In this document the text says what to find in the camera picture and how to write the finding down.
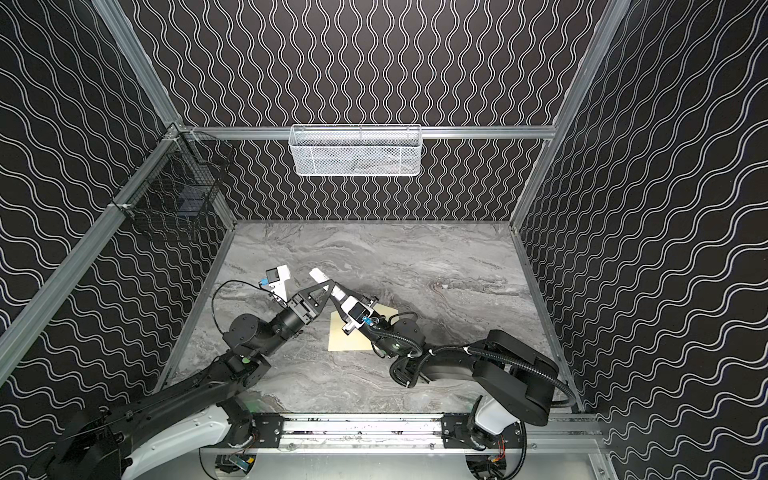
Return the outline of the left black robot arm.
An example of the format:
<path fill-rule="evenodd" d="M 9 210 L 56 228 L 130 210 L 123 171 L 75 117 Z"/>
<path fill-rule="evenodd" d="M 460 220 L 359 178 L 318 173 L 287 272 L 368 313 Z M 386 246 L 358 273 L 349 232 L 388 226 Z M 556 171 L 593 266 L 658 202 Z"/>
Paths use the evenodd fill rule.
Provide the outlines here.
<path fill-rule="evenodd" d="M 317 318 L 335 283 L 297 292 L 272 320 L 242 314 L 223 334 L 228 350 L 176 385 L 120 407 L 102 406 L 73 417 L 55 444 L 33 462 L 28 476 L 48 479 L 119 479 L 137 464 L 132 455 L 152 437 L 206 407 L 226 402 L 260 380 L 266 357 Z"/>

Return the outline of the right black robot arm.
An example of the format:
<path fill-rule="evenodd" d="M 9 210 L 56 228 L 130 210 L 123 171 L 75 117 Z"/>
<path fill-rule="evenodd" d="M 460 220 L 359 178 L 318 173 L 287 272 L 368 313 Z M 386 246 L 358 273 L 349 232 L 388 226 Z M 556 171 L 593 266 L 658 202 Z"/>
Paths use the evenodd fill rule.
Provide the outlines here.
<path fill-rule="evenodd" d="M 469 344 L 435 345 L 426 341 L 413 312 L 387 318 L 354 297 L 334 305 L 345 333 L 361 333 L 377 355 L 393 360 L 389 375 L 399 386 L 461 380 L 482 387 L 467 424 L 477 443 L 500 438 L 514 424 L 545 426 L 552 408 L 575 403 L 559 367 L 502 330 Z"/>

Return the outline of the cream yellow envelope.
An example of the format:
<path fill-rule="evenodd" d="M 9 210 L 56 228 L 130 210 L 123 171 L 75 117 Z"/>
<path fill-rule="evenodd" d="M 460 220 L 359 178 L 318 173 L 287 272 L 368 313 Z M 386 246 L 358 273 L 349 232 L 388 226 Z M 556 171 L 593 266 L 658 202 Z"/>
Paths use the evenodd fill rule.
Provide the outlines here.
<path fill-rule="evenodd" d="M 359 331 L 346 334 L 342 327 L 339 313 L 333 310 L 330 314 L 330 327 L 327 350 L 330 352 L 369 351 L 372 349 L 370 341 Z"/>

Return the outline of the white glue stick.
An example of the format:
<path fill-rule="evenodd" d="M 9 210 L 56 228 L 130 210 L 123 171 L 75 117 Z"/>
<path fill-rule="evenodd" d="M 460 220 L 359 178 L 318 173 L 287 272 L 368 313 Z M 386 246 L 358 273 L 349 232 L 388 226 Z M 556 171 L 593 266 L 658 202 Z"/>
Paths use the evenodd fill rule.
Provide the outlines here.
<path fill-rule="evenodd" d="M 317 284 L 318 293 L 315 295 L 315 300 L 319 306 L 325 306 L 331 302 L 335 306 L 340 307 L 347 299 L 348 294 L 344 287 L 319 268 L 311 269 L 309 275 Z"/>

